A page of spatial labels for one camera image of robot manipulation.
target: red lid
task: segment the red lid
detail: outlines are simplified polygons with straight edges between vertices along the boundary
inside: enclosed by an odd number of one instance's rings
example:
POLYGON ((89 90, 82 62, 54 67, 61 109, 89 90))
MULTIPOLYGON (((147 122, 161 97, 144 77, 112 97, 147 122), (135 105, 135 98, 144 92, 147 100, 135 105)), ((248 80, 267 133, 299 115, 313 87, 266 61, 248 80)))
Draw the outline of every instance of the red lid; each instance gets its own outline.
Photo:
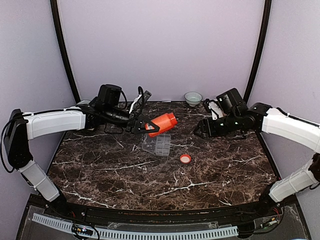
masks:
POLYGON ((168 113, 168 115, 169 115, 169 118, 170 118, 171 123, 172 123, 173 125, 176 125, 176 124, 178 123, 178 121, 177 121, 174 113, 171 112, 171 113, 168 113))
POLYGON ((183 164, 189 164, 191 162, 191 157, 188 154, 182 154, 180 156, 180 162, 182 162, 183 164))

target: white wall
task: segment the white wall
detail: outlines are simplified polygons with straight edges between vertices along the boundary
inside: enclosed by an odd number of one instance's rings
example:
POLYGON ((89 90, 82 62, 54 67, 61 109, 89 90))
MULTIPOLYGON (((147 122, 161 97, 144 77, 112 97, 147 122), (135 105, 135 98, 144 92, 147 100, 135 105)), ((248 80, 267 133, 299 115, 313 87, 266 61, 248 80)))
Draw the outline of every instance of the white wall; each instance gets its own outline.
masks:
POLYGON ((101 84, 138 85, 150 100, 205 98, 250 75, 264 0, 60 0, 69 59, 81 99, 101 84))
MULTIPOLYGON (((320 4, 318 0, 274 0, 263 55, 249 103, 281 107, 320 123, 320 4)), ((313 156, 306 147, 264 135, 283 177, 313 156)), ((320 189, 298 195, 312 239, 319 239, 320 189)))
MULTIPOLYGON (((36 112, 74 104, 49 0, 1 1, 0 56, 1 130, 13 109, 36 112)), ((60 139, 61 134, 55 134, 30 142, 34 159, 44 169, 60 139)), ((32 190, 19 173, 7 174, 0 166, 0 192, 0 238, 13 240, 32 190)))

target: red bottle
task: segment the red bottle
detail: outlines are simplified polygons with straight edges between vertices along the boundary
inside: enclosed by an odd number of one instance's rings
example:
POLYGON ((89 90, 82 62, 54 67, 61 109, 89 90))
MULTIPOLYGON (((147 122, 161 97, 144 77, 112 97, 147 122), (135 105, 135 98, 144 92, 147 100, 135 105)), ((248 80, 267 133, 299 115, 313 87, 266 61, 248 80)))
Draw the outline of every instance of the red bottle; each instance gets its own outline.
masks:
MULTIPOLYGON (((153 122, 154 124, 160 127, 159 131, 149 133, 149 136, 151 138, 172 129, 178 123, 173 112, 165 113, 161 116, 158 116, 155 119, 152 119, 151 122, 153 122)), ((149 129, 153 129, 153 127, 146 123, 145 129, 149 130, 149 129)))

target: table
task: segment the table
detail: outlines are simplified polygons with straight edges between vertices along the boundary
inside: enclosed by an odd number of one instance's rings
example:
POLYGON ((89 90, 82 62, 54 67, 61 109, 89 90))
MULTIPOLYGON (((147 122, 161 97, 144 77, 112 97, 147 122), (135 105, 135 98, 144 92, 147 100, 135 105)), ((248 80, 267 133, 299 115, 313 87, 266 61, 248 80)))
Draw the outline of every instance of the table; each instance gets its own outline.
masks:
MULTIPOLYGON (((257 201, 276 180, 254 132, 201 139, 193 134, 199 120, 210 117, 204 107, 184 102, 148 102, 151 119, 173 112, 178 124, 168 131, 168 157, 142 150, 142 135, 96 131, 65 134, 48 175, 67 200, 88 206, 126 210, 194 210, 257 201), (189 154, 190 164, 180 156, 189 154)), ((107 130, 116 131, 107 125, 107 130)))

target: white grate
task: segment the white grate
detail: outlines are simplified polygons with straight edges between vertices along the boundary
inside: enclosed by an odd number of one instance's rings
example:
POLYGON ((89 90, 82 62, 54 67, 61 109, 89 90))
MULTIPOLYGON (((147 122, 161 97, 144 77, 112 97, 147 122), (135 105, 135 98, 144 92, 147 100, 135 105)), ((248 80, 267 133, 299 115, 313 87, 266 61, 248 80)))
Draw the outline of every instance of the white grate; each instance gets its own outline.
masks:
MULTIPOLYGON (((32 221, 44 226, 71 234, 72 223, 70 221, 61 221, 41 214, 34 213, 32 221)), ((101 240, 214 240, 238 236, 236 226, 220 229, 211 229, 204 231, 187 232, 132 232, 117 231, 96 227, 101 240)), ((97 233, 94 231, 91 238, 97 239, 97 233)))

